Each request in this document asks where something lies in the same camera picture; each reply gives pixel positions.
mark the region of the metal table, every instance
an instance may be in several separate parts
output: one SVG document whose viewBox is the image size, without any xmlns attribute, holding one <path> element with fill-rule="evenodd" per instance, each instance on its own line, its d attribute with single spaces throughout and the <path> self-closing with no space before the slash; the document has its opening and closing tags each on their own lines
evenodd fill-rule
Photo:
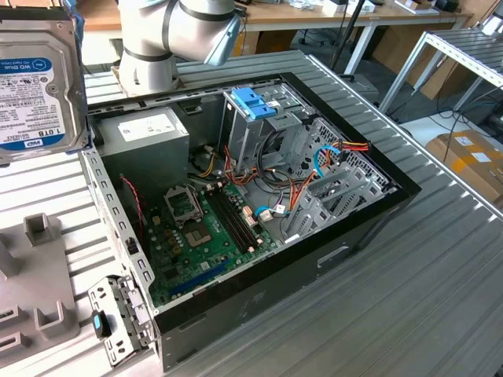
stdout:
<svg viewBox="0 0 503 377">
<path fill-rule="evenodd" d="M 503 360 L 502 215 L 323 64 L 301 52 L 181 64 L 188 86 L 293 71 L 422 187 L 361 254 L 174 368 L 173 376 L 490 376 Z M 108 75 L 88 93 L 114 90 Z M 117 273 L 77 155 L 0 170 L 0 227 L 57 214 L 79 308 L 77 338 L 2 375 L 160 375 L 145 351 L 111 371 L 86 289 Z"/>
<path fill-rule="evenodd" d="M 503 86 L 503 41 L 494 41 L 478 29 L 426 31 L 417 42 L 416 47 L 414 47 L 380 104 L 379 109 L 382 112 L 389 109 L 396 94 L 427 45 L 435 47 L 438 51 L 417 80 L 416 88 L 429 78 L 443 55 L 454 59 L 478 75 L 477 80 L 459 100 L 454 110 L 458 110 L 466 102 L 483 80 L 498 88 Z"/>
</svg>

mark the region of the hard drive label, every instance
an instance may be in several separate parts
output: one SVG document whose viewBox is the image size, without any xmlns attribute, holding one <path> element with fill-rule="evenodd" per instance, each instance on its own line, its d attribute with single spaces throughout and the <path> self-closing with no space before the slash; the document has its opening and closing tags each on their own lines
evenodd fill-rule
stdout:
<svg viewBox="0 0 503 377">
<path fill-rule="evenodd" d="M 0 148 L 52 145 L 64 136 L 53 65 L 43 57 L 0 59 Z"/>
</svg>

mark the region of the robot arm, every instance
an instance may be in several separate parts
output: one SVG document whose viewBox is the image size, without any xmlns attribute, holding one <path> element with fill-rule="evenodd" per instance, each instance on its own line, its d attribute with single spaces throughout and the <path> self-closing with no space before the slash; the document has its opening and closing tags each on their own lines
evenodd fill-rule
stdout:
<svg viewBox="0 0 503 377">
<path fill-rule="evenodd" d="M 120 0 L 119 10 L 119 78 L 129 93 L 170 90 L 177 75 L 173 54 L 225 63 L 239 34 L 233 0 Z"/>
</svg>

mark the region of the hard drive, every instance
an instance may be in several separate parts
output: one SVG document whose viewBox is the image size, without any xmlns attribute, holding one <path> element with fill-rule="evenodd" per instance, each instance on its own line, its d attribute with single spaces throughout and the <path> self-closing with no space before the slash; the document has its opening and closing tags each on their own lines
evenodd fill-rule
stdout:
<svg viewBox="0 0 503 377">
<path fill-rule="evenodd" d="M 89 144 L 73 23 L 63 8 L 0 9 L 0 166 Z"/>
</svg>

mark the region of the motherboard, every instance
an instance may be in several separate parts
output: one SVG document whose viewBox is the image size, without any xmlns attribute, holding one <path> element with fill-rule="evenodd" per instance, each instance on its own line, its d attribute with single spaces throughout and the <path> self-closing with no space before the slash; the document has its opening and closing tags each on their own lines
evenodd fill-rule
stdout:
<svg viewBox="0 0 503 377">
<path fill-rule="evenodd" d="M 248 224 L 247 204 L 232 184 L 171 188 L 146 214 L 150 265 L 156 279 L 149 288 L 155 306 L 239 268 L 277 247 L 257 222 Z"/>
</svg>

